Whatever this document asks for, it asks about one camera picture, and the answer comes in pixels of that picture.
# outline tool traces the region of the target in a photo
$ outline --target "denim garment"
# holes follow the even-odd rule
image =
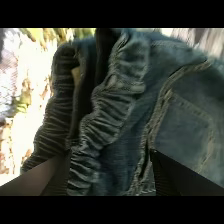
[[[148,149],[224,186],[221,62],[155,32],[90,39],[75,53],[68,195],[155,194]]]

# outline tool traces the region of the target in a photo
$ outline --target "denim jeans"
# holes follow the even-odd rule
[[[153,195],[151,149],[224,186],[220,61],[130,28],[98,28],[72,46],[81,80],[65,144],[68,195]]]

